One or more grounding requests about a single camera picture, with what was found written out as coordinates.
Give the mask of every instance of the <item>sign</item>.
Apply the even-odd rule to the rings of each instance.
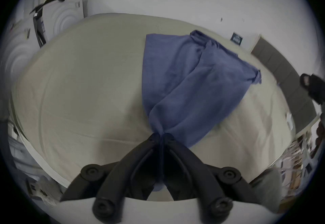
[[[240,44],[242,43],[243,38],[240,37],[238,34],[233,33],[233,34],[232,34],[232,37],[231,37],[230,40],[231,40],[232,42],[234,42],[234,43],[240,45]]]

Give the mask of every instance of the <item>gray object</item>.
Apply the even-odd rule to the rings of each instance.
[[[289,61],[262,37],[255,45],[252,55],[273,73],[289,105],[296,132],[300,132],[315,119],[316,111],[308,93],[300,86],[298,73]]]
[[[282,178],[277,168],[266,169],[250,185],[261,205],[277,213],[282,199]]]

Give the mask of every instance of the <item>towel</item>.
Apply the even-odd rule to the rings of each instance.
[[[240,103],[261,73],[200,31],[148,34],[142,102],[154,133],[187,147],[200,141]]]

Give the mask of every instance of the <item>brown object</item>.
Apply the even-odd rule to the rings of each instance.
[[[281,204],[279,206],[278,213],[286,213],[297,201],[298,196],[292,196],[292,197],[287,197],[281,201]]]

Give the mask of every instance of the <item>black knob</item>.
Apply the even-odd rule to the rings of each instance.
[[[210,206],[210,211],[215,217],[227,216],[233,207],[232,199],[228,197],[217,199]]]
[[[224,184],[232,185],[239,182],[242,178],[242,175],[236,168],[224,167],[221,168],[217,177],[219,181],[223,182]]]
[[[115,213],[114,204],[105,199],[97,199],[93,206],[93,213],[98,219],[111,217]]]
[[[86,165],[80,171],[81,177],[87,181],[98,181],[104,176],[102,167],[96,164]]]

